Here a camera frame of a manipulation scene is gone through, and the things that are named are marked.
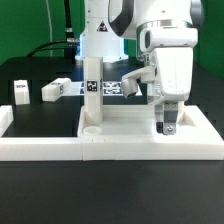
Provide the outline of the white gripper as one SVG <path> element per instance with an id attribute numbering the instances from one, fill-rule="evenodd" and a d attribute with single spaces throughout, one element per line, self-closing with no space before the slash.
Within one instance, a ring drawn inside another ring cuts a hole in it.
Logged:
<path id="1" fill-rule="evenodd" d="M 186 101 L 191 90 L 193 48 L 198 41 L 194 28 L 144 28 L 138 37 L 139 58 L 144 67 L 124 75 L 121 91 L 125 98 L 138 91 L 137 80 L 148 85 L 155 106 L 156 131 L 176 133 L 179 101 Z"/>

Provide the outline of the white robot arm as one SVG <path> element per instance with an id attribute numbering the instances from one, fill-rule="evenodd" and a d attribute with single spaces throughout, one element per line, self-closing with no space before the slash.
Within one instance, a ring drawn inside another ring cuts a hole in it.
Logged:
<path id="1" fill-rule="evenodd" d="M 189 98 L 193 48 L 203 20 L 201 0 L 109 0 L 109 29 L 135 40 L 136 57 L 144 63 L 122 77 L 122 94 L 134 96 L 145 83 L 156 129 L 164 135 L 176 132 L 178 104 Z"/>

